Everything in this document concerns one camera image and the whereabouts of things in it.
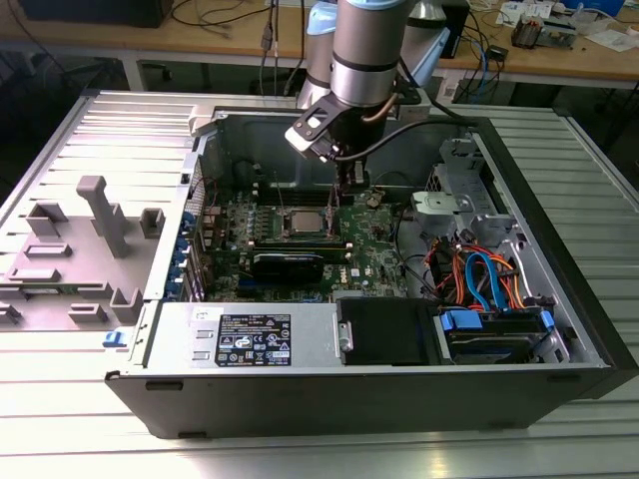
black plastic cover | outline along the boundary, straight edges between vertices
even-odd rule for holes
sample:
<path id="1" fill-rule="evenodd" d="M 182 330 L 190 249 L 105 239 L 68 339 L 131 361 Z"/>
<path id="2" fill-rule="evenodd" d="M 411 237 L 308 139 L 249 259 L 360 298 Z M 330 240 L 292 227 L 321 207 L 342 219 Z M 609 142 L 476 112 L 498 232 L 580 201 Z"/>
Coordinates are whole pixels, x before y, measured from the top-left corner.
<path id="1" fill-rule="evenodd" d="M 424 299 L 344 298 L 337 321 L 349 323 L 353 349 L 347 365 L 441 364 L 432 316 L 437 308 Z"/>

motherboard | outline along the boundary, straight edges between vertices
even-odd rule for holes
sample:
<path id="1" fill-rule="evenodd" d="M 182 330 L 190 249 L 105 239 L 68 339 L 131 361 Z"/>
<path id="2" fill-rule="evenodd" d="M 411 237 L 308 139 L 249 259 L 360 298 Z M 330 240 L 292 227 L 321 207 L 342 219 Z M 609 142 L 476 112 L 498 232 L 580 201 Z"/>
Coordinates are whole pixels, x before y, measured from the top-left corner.
<path id="1" fill-rule="evenodd" d="M 327 196 L 320 196 L 319 206 L 311 194 L 265 201 L 252 191 L 221 193 L 220 206 L 205 210 L 213 273 L 207 300 L 406 297 L 405 272 L 393 249 L 398 204 L 365 192 L 328 207 Z"/>

power supply label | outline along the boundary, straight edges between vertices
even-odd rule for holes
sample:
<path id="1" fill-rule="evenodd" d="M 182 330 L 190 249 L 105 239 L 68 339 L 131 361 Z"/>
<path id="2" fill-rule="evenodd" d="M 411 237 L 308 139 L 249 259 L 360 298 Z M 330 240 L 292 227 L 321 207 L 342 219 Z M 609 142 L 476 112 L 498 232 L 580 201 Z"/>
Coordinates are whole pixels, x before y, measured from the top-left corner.
<path id="1" fill-rule="evenodd" d="M 289 314 L 223 314 L 216 364 L 220 367 L 290 366 Z"/>

table leg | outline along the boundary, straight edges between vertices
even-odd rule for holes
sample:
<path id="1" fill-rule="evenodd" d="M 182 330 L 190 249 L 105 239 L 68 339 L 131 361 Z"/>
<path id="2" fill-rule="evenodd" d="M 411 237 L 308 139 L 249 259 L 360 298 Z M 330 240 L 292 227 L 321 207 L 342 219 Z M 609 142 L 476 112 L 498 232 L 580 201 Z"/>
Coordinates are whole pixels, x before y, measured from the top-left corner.
<path id="1" fill-rule="evenodd" d="M 124 67 L 127 82 L 129 82 L 129 90 L 132 92 L 146 92 L 148 90 L 147 84 L 144 80 L 142 65 L 138 63 L 138 60 L 133 56 L 126 56 L 121 57 L 120 61 Z"/>
<path id="2" fill-rule="evenodd" d="M 437 101 L 441 104 L 450 104 L 455 98 L 459 82 L 466 77 L 465 70 L 446 69 L 437 92 Z"/>

gray plastic bracket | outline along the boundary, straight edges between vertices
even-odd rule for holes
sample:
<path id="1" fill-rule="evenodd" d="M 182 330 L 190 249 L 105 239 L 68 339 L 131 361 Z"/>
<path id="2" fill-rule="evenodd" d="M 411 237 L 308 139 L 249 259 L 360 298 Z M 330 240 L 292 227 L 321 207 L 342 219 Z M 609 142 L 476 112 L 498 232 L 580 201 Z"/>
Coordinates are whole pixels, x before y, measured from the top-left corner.
<path id="1" fill-rule="evenodd" d="M 107 182 L 104 177 L 85 176 L 78 182 L 76 192 L 89 204 L 95 222 L 102 232 L 113 257 L 125 257 L 129 248 L 124 241 L 124 216 L 121 211 L 118 214 L 114 214 L 114 208 L 109 205 L 104 194 L 106 187 Z"/>
<path id="2" fill-rule="evenodd" d="M 83 299 L 107 299 L 113 295 L 113 288 L 107 282 L 103 282 L 100 286 L 78 287 L 78 293 Z"/>
<path id="3" fill-rule="evenodd" d="M 26 220 L 40 240 L 56 240 L 60 235 L 55 223 L 66 222 L 67 217 L 57 203 L 36 203 Z"/>
<path id="4" fill-rule="evenodd" d="M 140 215 L 140 227 L 147 240 L 158 239 L 164 227 L 164 212 L 158 208 L 144 208 Z"/>
<path id="5" fill-rule="evenodd" d="M 71 247 L 65 242 L 55 244 L 29 244 L 24 250 L 24 255 L 30 258 L 69 257 L 71 255 Z"/>
<path id="6" fill-rule="evenodd" d="M 20 286 L 2 287 L 0 288 L 0 299 L 20 299 L 26 300 L 27 295 L 22 291 Z"/>
<path id="7" fill-rule="evenodd" d="M 142 294 L 139 289 L 136 288 L 133 291 L 131 301 L 127 302 L 122 291 L 117 288 L 109 305 L 115 315 L 118 316 L 118 319 L 120 319 L 120 322 L 135 324 L 138 322 L 143 303 Z"/>
<path id="8" fill-rule="evenodd" d="M 60 280 L 60 271 L 55 268 L 14 268 L 7 274 L 10 281 L 24 282 L 57 282 Z"/>
<path id="9" fill-rule="evenodd" d="M 69 317 L 75 322 L 106 322 L 109 319 L 100 304 L 88 302 L 71 304 Z"/>

